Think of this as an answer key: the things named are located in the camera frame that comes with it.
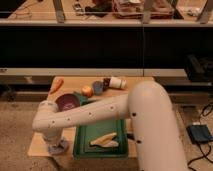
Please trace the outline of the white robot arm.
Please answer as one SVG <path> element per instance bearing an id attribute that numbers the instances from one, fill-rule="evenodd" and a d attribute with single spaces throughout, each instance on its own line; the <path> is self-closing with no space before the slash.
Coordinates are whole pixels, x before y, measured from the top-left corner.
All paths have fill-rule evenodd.
<path id="1" fill-rule="evenodd" d="M 64 128 L 108 119 L 132 121 L 139 171 L 188 171 L 171 100 L 155 81 L 142 81 L 124 95 L 60 112 L 56 103 L 39 104 L 32 128 L 58 143 Z"/>

